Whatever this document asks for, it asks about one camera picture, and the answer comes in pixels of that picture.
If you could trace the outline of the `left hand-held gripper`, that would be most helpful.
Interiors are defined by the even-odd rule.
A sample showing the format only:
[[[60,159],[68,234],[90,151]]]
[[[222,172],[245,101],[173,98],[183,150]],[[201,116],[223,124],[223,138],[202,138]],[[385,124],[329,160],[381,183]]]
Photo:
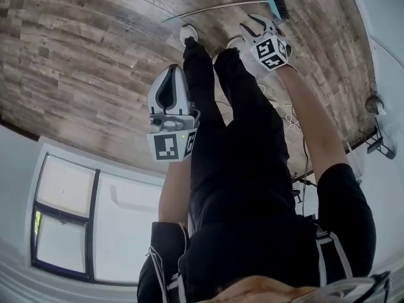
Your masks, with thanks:
[[[155,78],[148,92],[151,132],[146,137],[151,155],[158,162],[182,162],[193,151],[200,111],[165,115],[189,114],[187,89],[183,69],[171,64]]]

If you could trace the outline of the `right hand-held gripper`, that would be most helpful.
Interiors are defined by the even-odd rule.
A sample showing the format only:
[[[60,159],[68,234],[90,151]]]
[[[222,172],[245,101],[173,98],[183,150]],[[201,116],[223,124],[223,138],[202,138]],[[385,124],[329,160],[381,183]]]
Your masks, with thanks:
[[[263,27],[263,34],[258,35],[245,24],[240,24],[243,38],[247,42],[253,42],[249,48],[253,58],[268,71],[287,65],[292,54],[289,40],[284,36],[272,34],[277,33],[277,30],[270,18],[258,14],[248,14],[248,17]]]

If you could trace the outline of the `teal broom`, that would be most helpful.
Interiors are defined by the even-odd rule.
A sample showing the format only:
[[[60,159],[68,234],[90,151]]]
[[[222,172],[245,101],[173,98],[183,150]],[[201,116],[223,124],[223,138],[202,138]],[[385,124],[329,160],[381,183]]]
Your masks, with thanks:
[[[249,1],[237,1],[237,2],[232,2],[232,3],[219,4],[219,5],[215,5],[215,6],[197,9],[194,11],[189,11],[187,13],[183,13],[180,15],[175,15],[170,18],[167,18],[163,21],[163,23],[171,21],[171,20],[185,18],[185,17],[191,16],[191,15],[196,15],[199,13],[204,13],[204,12],[211,11],[211,10],[229,8],[229,7],[233,7],[233,6],[243,6],[243,5],[248,5],[248,4],[267,4],[270,11],[272,12],[272,14],[275,16],[276,19],[279,19],[279,20],[286,20],[290,17],[285,0],[249,0]]]

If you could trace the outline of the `person's left forearm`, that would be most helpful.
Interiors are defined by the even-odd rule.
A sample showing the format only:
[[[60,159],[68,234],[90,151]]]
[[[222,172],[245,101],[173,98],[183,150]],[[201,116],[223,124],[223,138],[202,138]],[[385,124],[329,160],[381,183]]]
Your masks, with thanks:
[[[191,158],[188,157],[183,162],[169,164],[158,204],[158,221],[188,228],[190,194]]]

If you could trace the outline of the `person's right forearm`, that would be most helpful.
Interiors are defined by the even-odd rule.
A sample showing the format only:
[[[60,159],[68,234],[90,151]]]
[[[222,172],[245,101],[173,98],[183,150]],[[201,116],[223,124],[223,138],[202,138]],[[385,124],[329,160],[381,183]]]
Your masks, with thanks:
[[[316,180],[330,167],[348,163],[342,140],[321,102],[296,70],[276,70],[285,85],[305,138]]]

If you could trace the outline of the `person's right white shoe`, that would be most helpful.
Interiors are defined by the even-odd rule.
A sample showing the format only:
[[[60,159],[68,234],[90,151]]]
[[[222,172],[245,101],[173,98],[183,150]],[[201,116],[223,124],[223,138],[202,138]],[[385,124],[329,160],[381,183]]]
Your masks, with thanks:
[[[239,52],[243,52],[248,47],[249,44],[245,41],[244,38],[234,37],[228,42],[226,49],[237,49]]]

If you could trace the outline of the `person's white shoe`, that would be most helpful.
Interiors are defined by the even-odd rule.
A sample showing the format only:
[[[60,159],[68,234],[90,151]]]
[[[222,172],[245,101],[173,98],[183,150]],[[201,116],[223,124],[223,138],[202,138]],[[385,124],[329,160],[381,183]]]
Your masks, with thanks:
[[[243,52],[248,47],[249,44],[245,41],[244,38],[234,37],[228,42],[226,49],[237,49],[239,52]]]
[[[186,46],[187,39],[198,41],[198,32],[192,25],[184,25],[179,31],[180,41],[183,46]]]

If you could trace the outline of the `person's left white shoe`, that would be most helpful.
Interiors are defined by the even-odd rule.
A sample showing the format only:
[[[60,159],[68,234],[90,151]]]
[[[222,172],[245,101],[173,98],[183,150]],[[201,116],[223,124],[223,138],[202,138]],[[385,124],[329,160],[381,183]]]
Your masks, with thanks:
[[[192,25],[184,25],[179,31],[180,41],[183,46],[186,46],[187,39],[198,41],[198,32]]]

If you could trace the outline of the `person's black trousers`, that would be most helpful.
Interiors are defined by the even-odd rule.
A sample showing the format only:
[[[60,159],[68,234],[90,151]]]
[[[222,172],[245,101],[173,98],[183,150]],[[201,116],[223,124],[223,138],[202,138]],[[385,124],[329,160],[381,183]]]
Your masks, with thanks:
[[[212,61],[194,38],[185,40],[184,71],[200,111],[192,152],[191,206],[258,200],[294,206],[283,121],[229,48]]]

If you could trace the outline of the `dark framed window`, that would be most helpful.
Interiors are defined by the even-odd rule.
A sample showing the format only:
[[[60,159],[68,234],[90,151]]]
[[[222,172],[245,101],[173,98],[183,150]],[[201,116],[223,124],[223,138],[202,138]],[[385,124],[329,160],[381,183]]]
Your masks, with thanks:
[[[137,285],[160,192],[158,184],[46,154],[33,200],[32,264],[82,282]]]

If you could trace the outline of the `person's black shirt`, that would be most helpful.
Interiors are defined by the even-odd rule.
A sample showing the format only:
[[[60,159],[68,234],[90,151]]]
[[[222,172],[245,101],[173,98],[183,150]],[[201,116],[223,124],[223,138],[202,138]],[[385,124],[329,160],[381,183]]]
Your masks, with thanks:
[[[267,276],[293,287],[320,284],[319,257],[324,256],[327,281],[345,277],[332,244],[316,246],[316,231],[334,233],[355,277],[367,276],[376,249],[372,211],[352,168],[339,163],[318,182],[318,220],[296,214],[291,186],[278,176],[268,189],[232,194],[221,186],[194,204],[198,229],[193,235],[177,223],[155,222],[151,248],[139,277],[138,303],[163,303],[155,263],[169,282],[182,275],[189,303],[210,299],[237,280]]]

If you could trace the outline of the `black folding chair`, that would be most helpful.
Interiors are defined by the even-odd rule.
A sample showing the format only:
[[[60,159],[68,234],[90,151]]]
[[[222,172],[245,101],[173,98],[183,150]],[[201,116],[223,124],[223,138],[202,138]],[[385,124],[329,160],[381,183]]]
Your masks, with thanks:
[[[384,144],[384,138],[380,130],[380,126],[377,118],[375,120],[375,129],[371,134],[367,134],[360,130],[365,136],[364,142],[367,144],[367,154],[370,155],[374,152],[379,152],[389,160],[393,160],[396,157],[396,153]]]

